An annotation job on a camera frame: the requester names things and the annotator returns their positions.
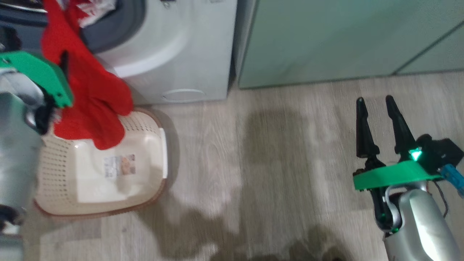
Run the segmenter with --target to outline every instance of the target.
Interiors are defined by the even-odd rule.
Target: sticker
[[[135,174],[135,155],[111,156],[103,159],[105,178]]]

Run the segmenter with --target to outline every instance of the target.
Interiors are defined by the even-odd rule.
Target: white plastic basket
[[[108,150],[98,150],[91,140],[43,138],[35,197],[41,212],[95,218],[133,211],[158,198],[168,176],[161,123],[143,109],[120,120],[124,139]]]

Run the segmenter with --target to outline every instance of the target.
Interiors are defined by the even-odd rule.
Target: green light
[[[420,151],[419,148],[417,148],[415,150],[410,150],[409,153],[411,154],[411,157],[412,157],[413,161],[417,161],[419,159],[420,155],[422,154],[422,152]]]

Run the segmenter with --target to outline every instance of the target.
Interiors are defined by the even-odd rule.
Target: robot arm
[[[387,167],[377,159],[380,150],[374,144],[367,123],[366,105],[363,98],[358,98],[356,155],[366,158],[366,163],[364,169],[353,174],[353,180],[357,190],[366,189],[371,193],[374,218],[384,232],[388,259],[460,260],[458,245],[426,184],[446,178],[446,170],[454,175],[449,180],[462,178],[455,167],[464,153],[449,139],[434,141],[426,134],[414,140],[393,97],[387,96],[386,102],[399,162]],[[392,193],[400,188],[402,192]]]
[[[54,109],[71,105],[70,93],[56,65],[26,52],[0,55],[0,261],[23,259],[17,233],[34,197],[41,135]]]

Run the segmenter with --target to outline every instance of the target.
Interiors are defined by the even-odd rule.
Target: front-load washing machine
[[[118,0],[82,39],[135,104],[225,99],[236,8],[237,0]],[[13,30],[23,50],[40,52],[46,24],[39,0],[0,0],[0,41]]]

